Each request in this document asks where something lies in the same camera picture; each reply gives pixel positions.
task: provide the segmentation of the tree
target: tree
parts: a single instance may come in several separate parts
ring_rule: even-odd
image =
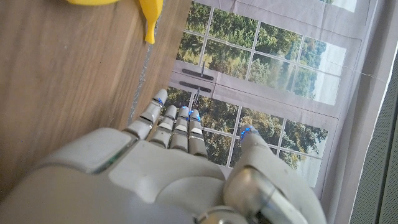
[[[304,161],[305,157],[299,154],[294,154],[291,152],[280,151],[279,158],[287,163],[294,170],[298,167],[298,162]]]
[[[203,138],[205,139],[209,161],[226,166],[231,138],[207,131],[203,132]]]
[[[166,108],[171,105],[177,107],[177,110],[182,106],[188,106],[191,98],[191,92],[179,90],[177,88],[169,87],[167,89],[167,100],[164,104],[161,114],[166,112]]]
[[[251,48],[257,21],[232,12],[214,9],[209,34],[229,43]]]
[[[312,68],[319,68],[322,59],[321,55],[325,50],[325,42],[306,37],[303,43],[300,63]]]
[[[209,20],[210,9],[210,6],[192,2],[185,28],[187,30],[204,34]]]
[[[192,108],[199,111],[203,127],[233,133],[238,106],[200,96],[198,104]]]
[[[295,60],[302,36],[285,29],[261,23],[256,50]]]
[[[325,129],[287,120],[281,146],[298,152],[315,151],[319,154],[317,143],[321,143],[327,137],[328,131]]]
[[[206,67],[218,72],[244,78],[248,70],[250,52],[208,40],[204,59]]]
[[[294,93],[299,96],[304,96],[309,99],[315,99],[315,82],[317,80],[317,73],[306,68],[299,68],[298,74],[294,84]]]
[[[202,37],[184,32],[182,34],[180,48],[176,59],[192,64],[198,64],[202,45]]]
[[[253,125],[268,144],[278,145],[279,136],[282,132],[282,122],[282,118],[249,108],[242,108],[241,111],[240,123]]]
[[[262,63],[259,58],[253,60],[250,69],[250,82],[266,85],[269,75],[269,66],[267,62]]]

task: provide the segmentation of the white robotic hand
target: white robotic hand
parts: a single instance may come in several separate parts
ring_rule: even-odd
[[[326,223],[252,126],[227,180],[207,160],[198,111],[171,106],[150,134],[166,97],[125,130],[97,129],[40,161],[0,204],[0,223]]]

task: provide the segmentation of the yellow object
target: yellow object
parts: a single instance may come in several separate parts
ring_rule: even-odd
[[[117,2],[118,0],[67,0],[72,4],[81,4],[85,6],[99,6],[102,4],[110,4]]]
[[[163,0],[139,0],[139,2],[148,22],[148,31],[145,36],[145,41],[154,44],[156,20],[162,12]]]

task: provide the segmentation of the wooden surface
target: wooden surface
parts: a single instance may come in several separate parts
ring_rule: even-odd
[[[166,24],[173,23],[176,27],[185,27],[191,4],[184,5],[184,10],[175,8],[170,9],[171,13],[180,14],[179,16],[172,17],[170,19],[162,19],[159,22],[158,32],[164,35],[162,44],[154,45],[153,52],[150,55],[149,63],[146,70],[146,81],[142,86],[140,97],[135,109],[133,118],[137,118],[142,112],[144,112],[149,100],[158,92],[159,89],[167,89],[169,87],[169,81],[171,71],[174,67],[175,58],[177,56],[178,47],[182,38],[182,33],[179,30],[167,32]],[[175,45],[175,40],[178,40],[177,47],[170,47]]]
[[[189,7],[166,1],[141,97],[167,86]],[[139,0],[0,1],[0,199],[60,146],[125,127],[148,49],[145,24]],[[147,85],[154,79],[162,83]]]

